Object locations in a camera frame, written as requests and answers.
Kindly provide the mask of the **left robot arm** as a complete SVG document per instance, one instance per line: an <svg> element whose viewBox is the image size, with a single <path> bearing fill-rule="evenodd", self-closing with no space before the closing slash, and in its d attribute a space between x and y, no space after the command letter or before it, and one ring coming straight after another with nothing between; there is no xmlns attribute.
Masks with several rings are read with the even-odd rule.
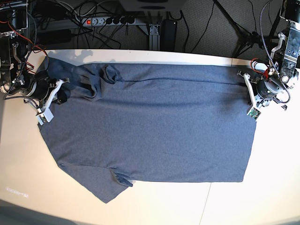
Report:
<svg viewBox="0 0 300 225"><path fill-rule="evenodd" d="M263 37L262 17L263 12L271 1L267 1L260 12L259 25L263 47L267 53L269 64L267 74L256 85L257 95L265 100L274 100L277 103L287 103L277 99L276 95L286 91L289 98L289 90L292 89L299 76L296 69L300 56L300 2L298 0L282 1L277 19L288 22L287 32L278 34L278 45L269 51L266 39Z"/></svg>

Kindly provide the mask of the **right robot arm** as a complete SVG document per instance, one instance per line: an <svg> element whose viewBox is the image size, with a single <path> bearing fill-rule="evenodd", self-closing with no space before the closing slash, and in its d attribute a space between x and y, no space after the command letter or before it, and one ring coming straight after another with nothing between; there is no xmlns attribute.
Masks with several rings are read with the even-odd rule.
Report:
<svg viewBox="0 0 300 225"><path fill-rule="evenodd" d="M46 102L63 104L67 95L62 84L67 79L51 78L48 74L50 58L45 56L45 68L34 72L29 63L32 53L44 52L37 44L38 26L33 24L33 36L29 37L29 22L34 17L28 11L27 0L2 0L0 2L0 91L4 100L23 99L34 108Z"/></svg>

